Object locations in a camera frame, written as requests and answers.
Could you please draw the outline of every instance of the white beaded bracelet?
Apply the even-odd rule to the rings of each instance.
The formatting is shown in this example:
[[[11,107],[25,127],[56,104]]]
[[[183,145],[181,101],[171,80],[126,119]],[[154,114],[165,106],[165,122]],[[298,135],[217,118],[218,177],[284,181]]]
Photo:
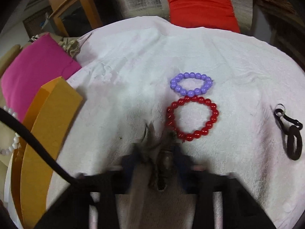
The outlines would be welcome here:
[[[18,120],[17,113],[14,112],[12,108],[8,108],[7,106],[4,106],[3,110],[5,110],[10,115],[12,115],[16,120]],[[15,150],[17,148],[20,148],[19,135],[17,133],[15,133],[14,143],[7,149],[1,149],[0,154],[4,155],[4,156],[10,155],[13,152],[13,150]]]

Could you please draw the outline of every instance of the purple beaded bracelet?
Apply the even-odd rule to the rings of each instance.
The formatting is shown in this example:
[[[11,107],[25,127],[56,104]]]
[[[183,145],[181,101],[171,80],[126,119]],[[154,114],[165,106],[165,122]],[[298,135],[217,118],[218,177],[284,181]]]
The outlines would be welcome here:
[[[205,81],[204,85],[201,86],[201,88],[195,88],[194,90],[190,89],[189,91],[186,91],[186,89],[183,89],[180,85],[178,85],[178,82],[180,82],[182,79],[187,79],[187,78],[196,78],[196,79],[201,79]],[[207,77],[205,74],[201,75],[200,73],[187,73],[185,72],[184,74],[179,73],[175,78],[170,80],[170,88],[175,90],[177,93],[180,93],[182,96],[189,96],[193,97],[194,95],[201,95],[205,94],[209,88],[211,88],[213,85],[213,81],[211,80],[210,77]]]

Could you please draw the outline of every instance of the white cloth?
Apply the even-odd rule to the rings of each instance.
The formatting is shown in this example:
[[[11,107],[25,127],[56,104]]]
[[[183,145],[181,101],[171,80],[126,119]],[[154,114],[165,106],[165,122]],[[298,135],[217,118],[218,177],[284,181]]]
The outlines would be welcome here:
[[[96,174],[128,154],[152,121],[162,133],[166,107],[179,95],[169,87],[178,73],[207,74],[204,95],[218,106],[208,136],[182,147],[213,173],[235,172],[277,228],[292,228],[305,208],[305,155],[290,160],[272,115],[276,104],[305,123],[305,76],[285,53],[255,38],[229,31],[174,26],[158,17],[137,17],[95,29],[79,39],[82,69],[68,83],[85,99],[57,162],[71,175]],[[187,89],[202,81],[181,81]],[[176,110],[184,131],[200,129],[209,112],[188,103]],[[147,190],[149,170],[135,171],[130,195],[118,196],[121,228],[191,228],[195,207],[173,178],[162,193]],[[49,206],[66,187],[53,174]],[[221,225],[220,197],[216,222]]]

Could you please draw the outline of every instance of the red beaded bracelet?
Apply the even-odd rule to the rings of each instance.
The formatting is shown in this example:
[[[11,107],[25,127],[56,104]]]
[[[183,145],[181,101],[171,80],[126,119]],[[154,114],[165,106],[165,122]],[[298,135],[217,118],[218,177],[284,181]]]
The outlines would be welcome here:
[[[205,123],[205,127],[203,127],[201,130],[195,130],[193,133],[186,134],[176,127],[175,116],[173,113],[177,107],[183,106],[186,102],[190,102],[190,101],[207,105],[208,107],[210,107],[212,111],[212,115],[210,117],[210,120]],[[173,130],[177,132],[178,138],[181,139],[183,142],[185,140],[192,141],[194,138],[199,139],[202,135],[203,136],[208,135],[209,130],[213,127],[213,124],[217,121],[219,111],[216,108],[217,108],[216,104],[212,103],[210,99],[204,99],[202,96],[194,96],[191,98],[186,95],[184,98],[180,98],[178,101],[172,102],[172,104],[169,107],[167,107],[166,125],[169,127],[173,127]]]

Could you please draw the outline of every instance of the black hair tie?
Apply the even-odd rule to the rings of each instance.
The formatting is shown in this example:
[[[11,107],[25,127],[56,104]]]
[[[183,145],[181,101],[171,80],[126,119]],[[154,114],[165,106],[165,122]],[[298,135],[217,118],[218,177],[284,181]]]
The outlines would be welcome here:
[[[276,120],[280,124],[283,133],[288,136],[288,139],[287,139],[287,155],[288,155],[288,157],[291,160],[298,160],[301,157],[302,147],[303,147],[302,137],[301,137],[301,134],[300,134],[300,130],[302,130],[303,124],[300,123],[298,120],[294,120],[294,119],[288,117],[285,114],[285,112],[280,108],[276,108],[274,110],[274,117],[276,118]],[[291,122],[294,125],[289,127],[289,130],[287,130],[284,127],[283,122],[281,121],[281,117],[283,117],[285,120]],[[294,151],[294,137],[296,137],[296,150],[295,151]]]

